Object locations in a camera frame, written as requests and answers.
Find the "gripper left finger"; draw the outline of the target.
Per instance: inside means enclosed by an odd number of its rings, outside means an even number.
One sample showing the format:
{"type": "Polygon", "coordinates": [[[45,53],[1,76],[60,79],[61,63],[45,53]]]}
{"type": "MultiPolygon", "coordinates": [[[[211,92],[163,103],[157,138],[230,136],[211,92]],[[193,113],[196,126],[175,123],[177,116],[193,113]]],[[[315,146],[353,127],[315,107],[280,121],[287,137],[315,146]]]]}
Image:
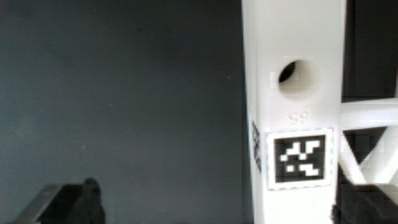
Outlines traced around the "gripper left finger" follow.
{"type": "Polygon", "coordinates": [[[40,189],[15,224],[106,224],[97,180],[79,184],[49,184],[40,189]]]}

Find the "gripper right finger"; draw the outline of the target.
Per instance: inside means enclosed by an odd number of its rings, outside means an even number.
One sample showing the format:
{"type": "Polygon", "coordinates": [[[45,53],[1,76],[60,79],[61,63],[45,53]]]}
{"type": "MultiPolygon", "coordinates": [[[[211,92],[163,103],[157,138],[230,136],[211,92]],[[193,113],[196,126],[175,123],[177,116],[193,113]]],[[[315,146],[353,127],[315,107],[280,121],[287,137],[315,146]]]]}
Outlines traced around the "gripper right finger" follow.
{"type": "Polygon", "coordinates": [[[337,186],[333,224],[398,224],[398,204],[376,185],[337,186]]]}

